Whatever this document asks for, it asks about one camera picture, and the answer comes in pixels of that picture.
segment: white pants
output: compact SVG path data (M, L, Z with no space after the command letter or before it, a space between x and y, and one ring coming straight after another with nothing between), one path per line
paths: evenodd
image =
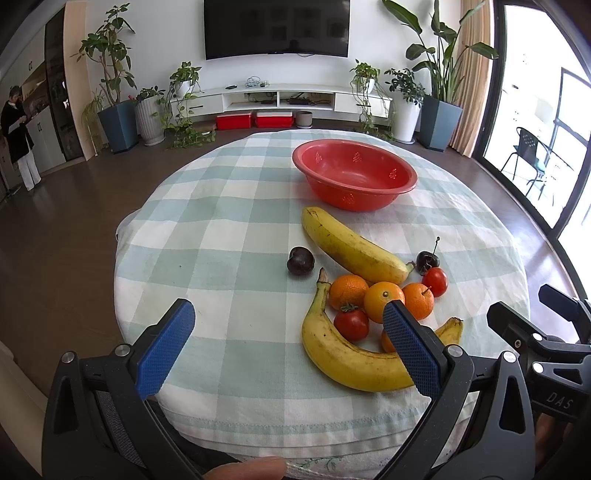
M22 181L27 188L27 191L33 189L41 181L39 172L37 171L37 165L35 165L35 157L33 157L33 151L29 150L29 153L23 158L18 160L18 169L21 171Z

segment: chair backrest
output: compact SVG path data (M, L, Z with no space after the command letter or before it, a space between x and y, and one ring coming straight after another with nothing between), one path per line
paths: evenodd
M519 133L517 154L535 168L535 165L538 162L536 155L538 151L538 143L540 140L538 140L538 137L525 128L517 127L517 132Z

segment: beige curtain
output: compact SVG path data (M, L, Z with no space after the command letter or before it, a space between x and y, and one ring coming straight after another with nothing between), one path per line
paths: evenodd
M461 14L478 5L479 0L462 0ZM460 32L459 45L472 45L477 42L493 44L492 1L470 17ZM472 50L465 52L460 65L459 77L465 76L460 85L457 105L464 109L460 123L452 137L450 146L459 153L471 157L476 146L478 132L482 124L488 87L491 80L492 60L486 59Z

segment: wooden floor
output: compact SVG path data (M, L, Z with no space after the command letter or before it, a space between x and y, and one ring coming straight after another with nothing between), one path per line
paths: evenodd
M314 121L316 128L355 124ZM223 131L203 148L133 148L103 153L46 177L33 196L21 189L0 204L0 340L23 371L48 393L60 355L104 355L121 341L113 309L115 229L171 173L222 144L260 129ZM530 288L531 317L546 333L575 340L571 324L537 300L550 283L574 294L558 258L532 220L474 160L411 145L451 172L495 212L515 237Z

